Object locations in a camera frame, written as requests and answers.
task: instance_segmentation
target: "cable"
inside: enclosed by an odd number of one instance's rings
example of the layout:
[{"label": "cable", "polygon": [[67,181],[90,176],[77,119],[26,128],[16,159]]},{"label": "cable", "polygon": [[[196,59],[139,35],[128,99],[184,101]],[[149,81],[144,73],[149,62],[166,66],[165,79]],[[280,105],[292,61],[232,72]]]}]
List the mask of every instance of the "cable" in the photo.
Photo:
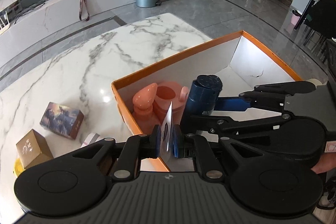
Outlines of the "cable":
[{"label": "cable", "polygon": [[35,10],[38,10],[38,9],[40,9],[43,5],[45,5],[45,0],[41,0],[41,1],[37,2],[37,3],[34,3],[34,4],[30,5],[28,8],[26,8],[25,10],[19,12],[19,13],[16,15],[16,17],[15,17],[15,22],[14,22],[14,24],[16,24],[16,22],[17,22],[17,20],[19,19],[19,17],[21,17],[21,16],[25,16],[25,15],[27,15],[27,14],[29,14],[29,13],[35,11]]}]

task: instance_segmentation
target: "pink toy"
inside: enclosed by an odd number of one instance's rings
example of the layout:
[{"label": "pink toy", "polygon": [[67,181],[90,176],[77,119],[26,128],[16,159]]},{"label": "pink toy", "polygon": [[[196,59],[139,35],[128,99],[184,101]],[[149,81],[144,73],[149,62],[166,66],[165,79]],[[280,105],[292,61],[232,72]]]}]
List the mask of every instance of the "pink toy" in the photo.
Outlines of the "pink toy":
[{"label": "pink toy", "polygon": [[139,90],[133,96],[134,112],[132,113],[135,121],[144,134],[151,134],[153,127],[161,122],[153,112],[153,101],[155,99],[158,85],[150,84]]},{"label": "pink toy", "polygon": [[184,111],[184,106],[188,98],[189,89],[176,82],[163,82],[158,84],[153,111],[163,123],[166,117],[170,102],[172,102],[173,123],[179,124]]}]

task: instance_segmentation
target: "marble tabletop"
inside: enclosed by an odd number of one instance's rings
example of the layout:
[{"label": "marble tabletop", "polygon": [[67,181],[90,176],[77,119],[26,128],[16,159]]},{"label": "marble tabletop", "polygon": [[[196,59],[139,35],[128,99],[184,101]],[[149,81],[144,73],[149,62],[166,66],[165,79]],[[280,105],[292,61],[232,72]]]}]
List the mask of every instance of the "marble tabletop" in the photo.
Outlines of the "marble tabletop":
[{"label": "marble tabletop", "polygon": [[[125,141],[111,82],[210,38],[172,14],[150,17],[94,37],[47,60],[0,93],[0,223],[23,215],[16,201],[13,167],[16,143],[32,128],[42,134],[54,157],[78,149],[95,132]],[[76,140],[43,129],[49,102],[80,109],[85,120]]]}]

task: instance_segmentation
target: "orange box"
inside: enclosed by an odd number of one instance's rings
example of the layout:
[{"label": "orange box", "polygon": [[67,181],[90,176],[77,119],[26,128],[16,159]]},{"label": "orange box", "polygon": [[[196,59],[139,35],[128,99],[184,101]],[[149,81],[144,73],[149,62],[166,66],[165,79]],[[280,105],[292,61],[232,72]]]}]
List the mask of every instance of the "orange box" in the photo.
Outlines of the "orange box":
[{"label": "orange box", "polygon": [[[192,81],[202,74],[215,74],[221,78],[223,90],[220,96],[238,96],[241,92],[253,90],[255,85],[302,80],[270,49],[247,32],[228,34],[112,82],[118,110],[131,133],[142,134],[131,114],[132,98],[137,91],[151,83],[163,81],[176,81],[190,87]],[[243,114],[247,115],[247,119],[279,115],[276,112],[250,109]],[[209,135],[212,136],[207,136],[208,140],[215,136]],[[161,159],[149,159],[149,163],[152,165],[152,169],[149,168],[151,170],[164,172],[171,169]]]}]

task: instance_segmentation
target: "human hand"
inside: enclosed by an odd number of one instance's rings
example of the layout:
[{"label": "human hand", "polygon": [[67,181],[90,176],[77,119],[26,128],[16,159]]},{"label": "human hand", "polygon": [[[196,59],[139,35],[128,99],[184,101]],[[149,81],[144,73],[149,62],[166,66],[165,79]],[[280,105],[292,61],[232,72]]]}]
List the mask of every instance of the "human hand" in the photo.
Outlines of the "human hand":
[{"label": "human hand", "polygon": [[336,153],[323,153],[319,162],[312,168],[316,174],[327,172],[336,167]]}]

